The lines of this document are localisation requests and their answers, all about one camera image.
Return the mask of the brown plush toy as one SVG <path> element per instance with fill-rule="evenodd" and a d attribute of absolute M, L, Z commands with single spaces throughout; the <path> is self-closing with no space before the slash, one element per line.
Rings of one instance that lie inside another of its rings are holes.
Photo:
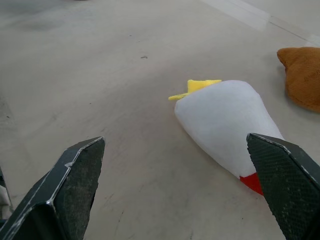
<path fill-rule="evenodd" d="M 320 114 L 320 47 L 277 51 L 285 70 L 285 92 L 296 105 Z"/>

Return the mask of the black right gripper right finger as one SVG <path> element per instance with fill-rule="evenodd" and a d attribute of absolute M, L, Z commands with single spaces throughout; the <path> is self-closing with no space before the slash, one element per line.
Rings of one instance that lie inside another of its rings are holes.
<path fill-rule="evenodd" d="M 264 198 L 286 240 L 320 240 L 320 165 L 291 142 L 246 138 Z"/>

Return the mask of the white plush chicken toy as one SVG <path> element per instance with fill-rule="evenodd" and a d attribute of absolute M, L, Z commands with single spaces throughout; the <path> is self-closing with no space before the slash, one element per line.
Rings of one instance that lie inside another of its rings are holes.
<path fill-rule="evenodd" d="M 247 147 L 247 135 L 282 139 L 261 96 L 240 80 L 188 80 L 187 92 L 170 96 L 187 134 L 220 166 L 254 192 L 263 190 Z"/>

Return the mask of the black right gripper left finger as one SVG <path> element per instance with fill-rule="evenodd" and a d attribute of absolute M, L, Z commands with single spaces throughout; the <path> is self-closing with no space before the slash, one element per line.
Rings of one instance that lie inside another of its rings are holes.
<path fill-rule="evenodd" d="M 0 228 L 0 240 L 83 240 L 101 174 L 105 138 L 67 148 Z"/>

